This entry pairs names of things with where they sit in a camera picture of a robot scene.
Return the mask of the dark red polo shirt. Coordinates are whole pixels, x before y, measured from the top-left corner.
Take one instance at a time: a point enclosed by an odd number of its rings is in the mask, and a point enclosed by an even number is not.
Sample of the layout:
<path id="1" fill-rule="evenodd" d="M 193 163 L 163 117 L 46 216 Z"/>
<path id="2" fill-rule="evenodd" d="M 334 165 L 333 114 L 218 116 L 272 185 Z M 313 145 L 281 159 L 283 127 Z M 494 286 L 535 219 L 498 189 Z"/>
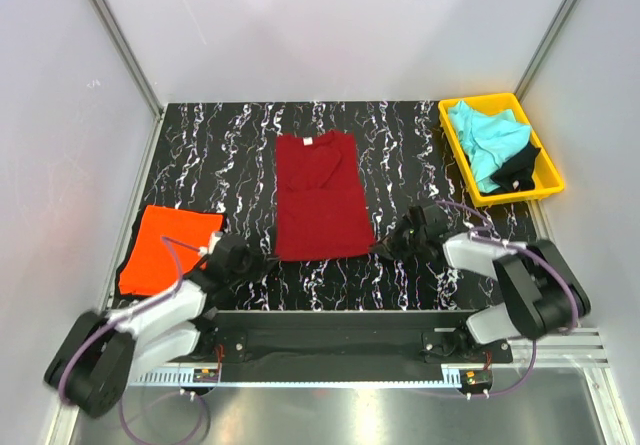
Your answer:
<path id="1" fill-rule="evenodd" d="M 283 262 L 359 257 L 375 242 L 352 134 L 278 137 L 276 200 Z"/>

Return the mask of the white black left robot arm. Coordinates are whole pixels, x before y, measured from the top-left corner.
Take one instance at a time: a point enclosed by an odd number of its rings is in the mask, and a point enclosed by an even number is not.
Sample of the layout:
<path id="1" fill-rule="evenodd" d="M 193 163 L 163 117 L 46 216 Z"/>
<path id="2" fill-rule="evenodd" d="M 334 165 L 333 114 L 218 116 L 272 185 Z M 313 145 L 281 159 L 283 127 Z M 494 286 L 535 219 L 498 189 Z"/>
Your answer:
<path id="1" fill-rule="evenodd" d="M 152 369 L 187 355 L 208 359 L 216 337 L 202 328 L 204 316 L 221 309 L 233 288 L 261 281 L 277 263 L 246 248 L 213 252 L 158 295 L 123 309 L 82 313 L 46 368 L 44 384 L 85 415 L 104 416 Z"/>

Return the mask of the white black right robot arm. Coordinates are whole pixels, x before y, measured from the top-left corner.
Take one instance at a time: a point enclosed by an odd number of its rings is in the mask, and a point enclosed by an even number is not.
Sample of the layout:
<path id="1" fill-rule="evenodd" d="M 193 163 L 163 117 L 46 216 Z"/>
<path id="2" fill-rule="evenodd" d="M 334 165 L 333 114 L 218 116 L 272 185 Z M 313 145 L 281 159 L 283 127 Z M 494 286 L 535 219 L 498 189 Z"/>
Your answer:
<path id="1" fill-rule="evenodd" d="M 428 355 L 440 359 L 459 356 L 472 362 L 496 342 L 518 337 L 535 341 L 550 333 L 568 332 L 592 309 L 572 269 L 548 239 L 499 241 L 476 230 L 452 232 L 403 219 L 371 252 L 398 262 L 440 260 L 452 269 L 488 277 L 499 286 L 500 304 L 467 317 L 439 346 L 425 346 Z"/>

